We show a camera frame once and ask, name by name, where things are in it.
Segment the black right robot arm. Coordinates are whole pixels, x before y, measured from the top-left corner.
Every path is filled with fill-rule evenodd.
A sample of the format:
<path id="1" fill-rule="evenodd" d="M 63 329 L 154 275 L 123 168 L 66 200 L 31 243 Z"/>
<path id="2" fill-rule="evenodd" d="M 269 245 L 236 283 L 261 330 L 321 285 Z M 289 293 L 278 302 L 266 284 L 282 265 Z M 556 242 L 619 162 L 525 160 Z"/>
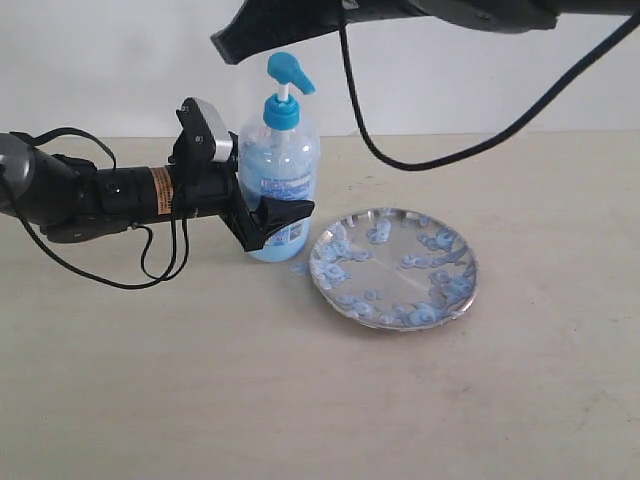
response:
<path id="1" fill-rule="evenodd" d="M 342 25 L 434 17 L 486 32 L 550 30 L 558 13 L 541 1 L 245 1 L 228 25 L 211 36 L 225 63 L 337 31 Z"/>

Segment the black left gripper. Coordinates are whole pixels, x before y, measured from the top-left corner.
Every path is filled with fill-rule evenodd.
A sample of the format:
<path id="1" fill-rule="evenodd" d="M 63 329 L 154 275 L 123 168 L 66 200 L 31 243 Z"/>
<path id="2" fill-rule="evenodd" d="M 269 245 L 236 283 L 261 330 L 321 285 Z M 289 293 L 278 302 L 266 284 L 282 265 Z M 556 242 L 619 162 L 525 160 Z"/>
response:
<path id="1" fill-rule="evenodd" d="M 264 246 L 264 235 L 273 235 L 309 218 L 315 202 L 262 197 L 256 211 L 250 208 L 237 178 L 238 135 L 232 131 L 227 134 L 226 162 L 204 163 L 187 157 L 180 133 L 169 156 L 170 173 L 178 192 L 174 210 L 189 218 L 218 216 L 244 251 L 257 251 Z"/>

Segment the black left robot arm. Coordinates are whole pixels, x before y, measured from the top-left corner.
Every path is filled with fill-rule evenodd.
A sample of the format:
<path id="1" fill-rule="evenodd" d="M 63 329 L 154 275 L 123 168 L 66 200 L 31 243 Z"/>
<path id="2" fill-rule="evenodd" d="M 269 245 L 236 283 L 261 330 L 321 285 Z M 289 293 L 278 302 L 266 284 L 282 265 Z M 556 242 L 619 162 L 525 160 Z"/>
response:
<path id="1" fill-rule="evenodd" d="M 249 206 L 234 155 L 223 162 L 194 157 L 183 136 L 160 167 L 99 169 L 89 160 L 50 155 L 40 145 L 74 134 L 60 128 L 39 137 L 1 136 L 1 211 L 24 216 L 52 243 L 86 242 L 137 225 L 218 216 L 246 251 L 261 249 L 279 230 L 308 218 L 311 200 L 262 197 Z"/>

